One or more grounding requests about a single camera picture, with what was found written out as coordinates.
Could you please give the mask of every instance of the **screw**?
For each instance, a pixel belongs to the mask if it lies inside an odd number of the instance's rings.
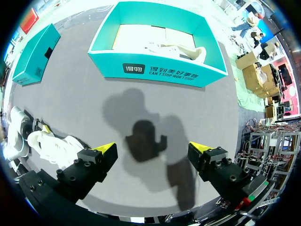
[[[91,166],[91,163],[89,163],[89,162],[85,162],[85,164],[84,164],[86,167],[89,167],[89,166]]]
[[[58,176],[63,176],[64,175],[64,172],[61,169],[58,169],[56,171],[56,173],[57,173]]]
[[[248,174],[248,173],[250,172],[250,170],[249,170],[249,168],[246,168],[246,169],[243,170],[243,172],[244,172],[245,174]]]
[[[70,180],[70,181],[75,181],[75,180],[76,180],[76,177],[70,177],[69,180]]]
[[[38,181],[38,185],[39,185],[39,186],[42,186],[42,185],[43,185],[43,181],[42,181],[42,180],[39,180],[39,181]]]
[[[232,163],[232,159],[231,158],[227,158],[226,161],[227,161],[228,165],[230,165]]]
[[[235,175],[231,175],[231,176],[230,176],[230,181],[234,182],[234,181],[236,181],[236,179],[237,179],[237,178],[236,178]]]
[[[33,192],[34,190],[36,190],[36,187],[34,185],[30,185],[30,191]]]
[[[218,161],[215,163],[215,168],[218,169],[221,167],[221,165],[222,165],[222,163],[220,161]]]

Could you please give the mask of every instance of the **teal box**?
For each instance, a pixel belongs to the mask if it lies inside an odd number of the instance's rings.
[[[13,81],[20,85],[41,81],[52,50],[60,37],[53,24],[50,24],[30,39],[18,60]]]
[[[203,64],[154,54],[113,50],[121,24],[143,24],[191,34],[195,47],[205,47]],[[89,56],[106,78],[165,81],[204,87],[228,75],[221,49],[206,21],[192,12],[150,2],[120,2],[103,20],[90,45]],[[127,72],[128,67],[135,72]]]

